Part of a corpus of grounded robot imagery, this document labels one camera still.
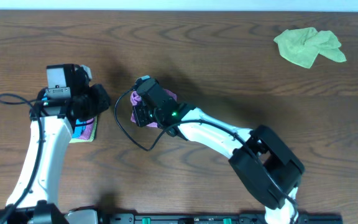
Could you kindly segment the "purple microfiber cloth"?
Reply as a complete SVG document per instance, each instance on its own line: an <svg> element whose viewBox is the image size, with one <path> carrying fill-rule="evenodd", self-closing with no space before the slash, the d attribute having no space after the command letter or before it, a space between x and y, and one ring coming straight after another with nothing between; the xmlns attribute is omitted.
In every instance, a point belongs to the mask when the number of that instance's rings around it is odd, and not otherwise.
<svg viewBox="0 0 358 224"><path fill-rule="evenodd" d="M170 90L164 89L164 91L171 96L175 101L177 100L177 95L173 92L171 92ZM142 98L137 94L136 91L133 91L131 93L131 97L130 97L130 101L132 103L132 106L137 106L139 103L142 102ZM134 112L132 112L131 114L131 121L133 123L136 123L135 117L134 117ZM156 122L150 123L147 125L150 128L158 128L158 124Z"/></svg>

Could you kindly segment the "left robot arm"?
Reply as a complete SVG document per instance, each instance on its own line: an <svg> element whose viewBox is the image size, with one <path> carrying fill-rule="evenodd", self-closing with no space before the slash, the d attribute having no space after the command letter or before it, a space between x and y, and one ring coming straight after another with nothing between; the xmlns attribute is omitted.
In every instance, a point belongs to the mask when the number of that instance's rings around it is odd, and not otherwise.
<svg viewBox="0 0 358 224"><path fill-rule="evenodd" d="M111 104L100 84L66 98L46 96L46 92L47 88L40 90L33 100L10 95L15 105L29 106L31 136L19 180L0 210L0 223L67 223L57 206L58 185L76 120L91 124Z"/></svg>

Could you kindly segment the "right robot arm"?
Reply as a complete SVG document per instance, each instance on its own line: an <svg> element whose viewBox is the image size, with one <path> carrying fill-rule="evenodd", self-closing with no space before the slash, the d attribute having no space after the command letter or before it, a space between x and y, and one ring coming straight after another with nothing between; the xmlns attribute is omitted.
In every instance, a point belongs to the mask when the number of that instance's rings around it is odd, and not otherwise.
<svg viewBox="0 0 358 224"><path fill-rule="evenodd" d="M267 223L295 223L295 200L305 167L267 126L238 128L185 103L133 106L136 125L156 123L164 133L198 142L227 157L248 192L266 209Z"/></svg>

